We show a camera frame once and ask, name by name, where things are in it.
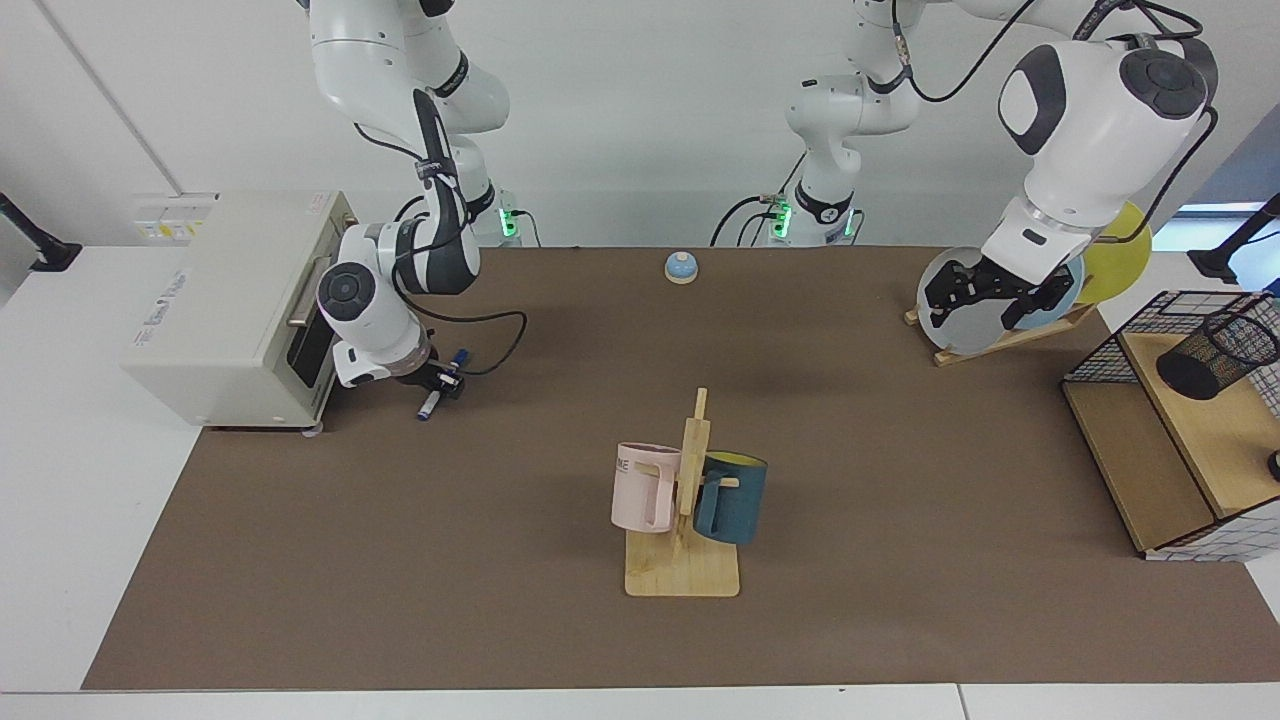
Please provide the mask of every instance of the black stand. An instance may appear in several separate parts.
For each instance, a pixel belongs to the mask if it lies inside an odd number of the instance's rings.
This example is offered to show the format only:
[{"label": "black stand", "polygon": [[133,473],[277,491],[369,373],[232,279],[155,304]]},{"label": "black stand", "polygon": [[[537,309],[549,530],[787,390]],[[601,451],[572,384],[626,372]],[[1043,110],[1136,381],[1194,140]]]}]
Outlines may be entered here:
[{"label": "black stand", "polygon": [[31,264],[31,270],[33,273],[60,273],[70,266],[76,256],[79,255],[82,245],[74,242],[63,242],[56,237],[49,234],[47,232],[40,229],[40,227],[31,222],[17,205],[9,200],[9,196],[0,192],[0,215],[4,215],[13,223],[28,240],[36,246],[40,252],[40,259]]},{"label": "black stand", "polygon": [[1192,264],[1206,278],[1217,278],[1224,283],[1235,284],[1238,278],[1235,277],[1235,272],[1231,270],[1231,256],[1239,249],[1248,245],[1253,240],[1253,236],[1262,232],[1262,228],[1271,224],[1277,217],[1280,217],[1280,195],[1268,200],[1261,210],[1245,220],[1240,225],[1240,229],[1235,231],[1222,245],[1219,245],[1213,250],[1190,250],[1187,252],[1187,256],[1192,259]]}]

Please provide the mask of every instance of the plate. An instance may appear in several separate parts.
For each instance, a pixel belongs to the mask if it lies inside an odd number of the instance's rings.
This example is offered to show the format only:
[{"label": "plate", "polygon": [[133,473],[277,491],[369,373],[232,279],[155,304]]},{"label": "plate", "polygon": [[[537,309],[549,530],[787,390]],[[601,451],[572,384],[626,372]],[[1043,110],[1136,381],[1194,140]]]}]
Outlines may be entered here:
[{"label": "plate", "polygon": [[920,278],[920,286],[915,291],[915,306],[920,309],[920,328],[924,329],[929,341],[942,350],[956,355],[978,355],[1005,337],[1001,316],[1014,301],[983,300],[952,311],[942,327],[934,327],[929,313],[929,301],[924,296],[924,287],[943,265],[952,260],[972,268],[982,260],[982,251],[977,247],[952,247],[929,263]]},{"label": "plate", "polygon": [[1059,301],[1059,304],[1055,305],[1053,307],[1048,310],[1037,310],[1030,315],[1027,315],[1025,318],[1019,320],[1018,324],[1014,327],[1019,331],[1034,331],[1036,328],[1043,328],[1044,325],[1053,324],[1057,320],[1060,320],[1062,315],[1070,313],[1071,305],[1075,305],[1075,299],[1078,299],[1080,296],[1080,292],[1084,290],[1084,277],[1085,277],[1084,268],[1085,264],[1083,255],[1076,256],[1075,260],[1068,263],[1066,269],[1071,273],[1071,279],[1075,281],[1075,284],[1071,286],[1071,290],[1068,290],[1062,300]]},{"label": "plate", "polygon": [[[1124,210],[1103,237],[1126,237],[1142,223],[1144,214],[1133,202],[1125,202]],[[1146,228],[1130,242],[1123,245],[1100,240],[1084,251],[1084,266],[1088,268],[1088,283],[1076,302],[1092,305],[1120,295],[1138,282],[1151,260],[1151,228]]]}]

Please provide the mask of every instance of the green indicator light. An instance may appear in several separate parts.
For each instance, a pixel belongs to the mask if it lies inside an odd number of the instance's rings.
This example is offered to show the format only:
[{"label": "green indicator light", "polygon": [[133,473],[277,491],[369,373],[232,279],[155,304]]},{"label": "green indicator light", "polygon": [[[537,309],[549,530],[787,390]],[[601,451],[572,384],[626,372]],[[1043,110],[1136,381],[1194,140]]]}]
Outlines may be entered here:
[{"label": "green indicator light", "polygon": [[502,218],[502,234],[516,237],[516,233],[520,232],[520,228],[516,227],[516,218],[512,218],[506,208],[498,208],[498,217]]},{"label": "green indicator light", "polygon": [[791,232],[791,206],[786,202],[780,202],[778,211],[782,213],[782,217],[773,223],[773,236],[781,240]]}]

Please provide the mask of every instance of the pink mug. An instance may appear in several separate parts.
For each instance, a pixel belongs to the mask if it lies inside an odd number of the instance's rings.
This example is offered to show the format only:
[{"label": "pink mug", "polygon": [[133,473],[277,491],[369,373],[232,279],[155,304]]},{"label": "pink mug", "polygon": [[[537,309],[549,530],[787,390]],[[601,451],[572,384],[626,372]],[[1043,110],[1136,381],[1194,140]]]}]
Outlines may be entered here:
[{"label": "pink mug", "polygon": [[618,445],[613,473],[613,524],[636,533],[671,530],[680,451],[662,445]]}]

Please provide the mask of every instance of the yellow plate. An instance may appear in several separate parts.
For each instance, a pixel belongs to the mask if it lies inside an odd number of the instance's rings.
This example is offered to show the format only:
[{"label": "yellow plate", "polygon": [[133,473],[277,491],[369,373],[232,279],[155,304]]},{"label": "yellow plate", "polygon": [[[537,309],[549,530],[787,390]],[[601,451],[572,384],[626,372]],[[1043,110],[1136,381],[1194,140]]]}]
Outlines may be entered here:
[{"label": "yellow plate", "polygon": [[1076,302],[1103,302],[1138,282],[1151,260],[1151,228],[1143,228],[1138,237],[1125,243],[1108,243],[1106,238],[1128,237],[1142,223],[1143,217],[1144,213],[1137,205],[1125,202],[1120,217],[1084,251],[1084,274],[1088,279]]}]

